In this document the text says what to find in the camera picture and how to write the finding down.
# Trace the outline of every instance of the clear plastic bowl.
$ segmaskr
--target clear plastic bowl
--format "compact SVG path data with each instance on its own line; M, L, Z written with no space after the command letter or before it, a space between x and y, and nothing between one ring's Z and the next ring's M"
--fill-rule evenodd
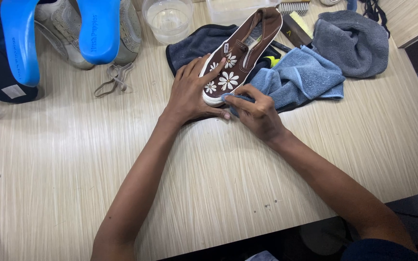
M145 0L144 20L163 44L175 44L189 35L193 18L192 0Z
M274 7L282 0L206 0L213 24L240 26L262 7Z

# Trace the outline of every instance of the blue insole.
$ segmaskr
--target blue insole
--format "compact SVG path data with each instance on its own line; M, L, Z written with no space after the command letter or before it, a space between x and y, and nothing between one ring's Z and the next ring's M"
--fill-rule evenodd
M35 49L34 14L38 0L4 0L1 21L7 58L15 80L35 87L39 82Z
M119 52L120 0L77 0L82 16L78 44L88 62L112 62Z

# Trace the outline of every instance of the brush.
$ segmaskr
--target brush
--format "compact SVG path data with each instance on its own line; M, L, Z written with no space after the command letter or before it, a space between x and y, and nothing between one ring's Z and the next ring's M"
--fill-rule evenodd
M300 16L305 16L309 10L310 0L283 0L277 9L282 15L289 15L296 11Z
M297 12L283 15L283 26L280 30L296 47L301 45L310 47L314 38L311 29Z

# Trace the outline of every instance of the table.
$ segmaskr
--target table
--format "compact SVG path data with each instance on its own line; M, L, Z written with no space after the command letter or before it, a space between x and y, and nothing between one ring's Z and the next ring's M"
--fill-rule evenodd
M207 24L195 4L193 29ZM313 1L305 20L345 9ZM37 35L42 99L5 105L0 120L0 261L88 260L121 181L164 110L173 76L165 46L142 21L132 93L94 98L106 65L60 59ZM292 46L283 35L277 40ZM418 194L418 79L390 39L374 79L347 79L340 102L282 113L299 139L384 202ZM237 119L183 127L167 161L136 255L153 261L336 215Z

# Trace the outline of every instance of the daisy print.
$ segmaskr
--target daisy print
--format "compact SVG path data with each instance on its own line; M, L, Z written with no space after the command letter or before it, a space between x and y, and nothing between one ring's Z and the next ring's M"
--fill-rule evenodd
M236 59L236 56L232 56L232 53L229 53L227 55L227 62L225 63L225 69L229 67L232 68L235 65L235 63L238 61L235 59Z
M214 84L214 81L211 81L210 83L206 84L205 88L206 92L212 93L216 91L217 86Z
M219 63L213 62L212 65L210 66L209 72L215 69L217 66L219 66Z
M233 90L233 86L237 86L238 82L235 80L238 80L238 76L233 76L233 72L230 73L230 75L227 72L222 72L222 76L219 78L219 83L218 85L223 85L222 86L222 91L224 91L227 87L230 90Z

